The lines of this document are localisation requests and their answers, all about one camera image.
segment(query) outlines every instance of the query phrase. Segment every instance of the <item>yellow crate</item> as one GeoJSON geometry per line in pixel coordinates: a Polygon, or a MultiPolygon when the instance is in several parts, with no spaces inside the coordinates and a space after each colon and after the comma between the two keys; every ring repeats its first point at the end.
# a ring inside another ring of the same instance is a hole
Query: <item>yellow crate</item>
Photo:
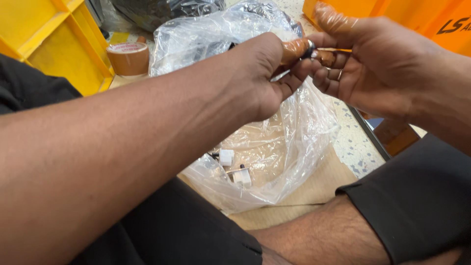
{"type": "Polygon", "coordinates": [[[0,53],[67,78],[84,96],[110,86],[108,44],[84,0],[0,0],[0,25],[0,53]]]}

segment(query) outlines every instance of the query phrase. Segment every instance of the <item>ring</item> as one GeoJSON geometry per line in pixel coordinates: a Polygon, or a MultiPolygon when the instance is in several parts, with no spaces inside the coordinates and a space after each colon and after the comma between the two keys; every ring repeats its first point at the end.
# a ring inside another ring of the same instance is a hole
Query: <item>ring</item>
{"type": "Polygon", "coordinates": [[[337,77],[337,81],[340,81],[340,78],[342,77],[342,72],[343,72],[343,69],[340,70],[339,77],[337,77]]]}

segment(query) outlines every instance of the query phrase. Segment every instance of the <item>hairy leg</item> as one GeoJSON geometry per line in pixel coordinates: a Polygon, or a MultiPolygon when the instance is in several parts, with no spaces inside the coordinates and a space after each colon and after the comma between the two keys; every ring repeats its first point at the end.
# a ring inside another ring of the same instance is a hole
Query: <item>hairy leg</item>
{"type": "MultiPolygon", "coordinates": [[[[381,265],[390,259],[368,222],[346,195],[291,222],[249,231],[262,245],[264,265],[381,265]]],[[[452,265],[454,249],[402,265],[452,265]]]]}

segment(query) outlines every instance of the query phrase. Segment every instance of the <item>packing tape roll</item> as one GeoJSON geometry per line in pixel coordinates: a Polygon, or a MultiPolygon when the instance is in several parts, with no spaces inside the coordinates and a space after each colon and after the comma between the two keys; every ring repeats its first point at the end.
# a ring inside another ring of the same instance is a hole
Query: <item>packing tape roll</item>
{"type": "Polygon", "coordinates": [[[106,48],[111,66],[117,75],[146,75],[149,70],[149,47],[141,42],[123,42],[106,48]]]}

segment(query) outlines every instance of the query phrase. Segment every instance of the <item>white plastic connector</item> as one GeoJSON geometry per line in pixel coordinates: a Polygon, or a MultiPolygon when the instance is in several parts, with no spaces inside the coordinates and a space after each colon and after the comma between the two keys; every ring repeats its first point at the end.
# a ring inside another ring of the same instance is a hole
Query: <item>white plastic connector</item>
{"type": "Polygon", "coordinates": [[[219,162],[221,166],[232,166],[232,160],[234,159],[234,150],[224,150],[219,151],[219,162]]]}
{"type": "Polygon", "coordinates": [[[244,188],[249,188],[252,186],[252,180],[250,179],[249,169],[242,168],[241,170],[234,171],[233,175],[234,183],[244,186],[244,188]]]}

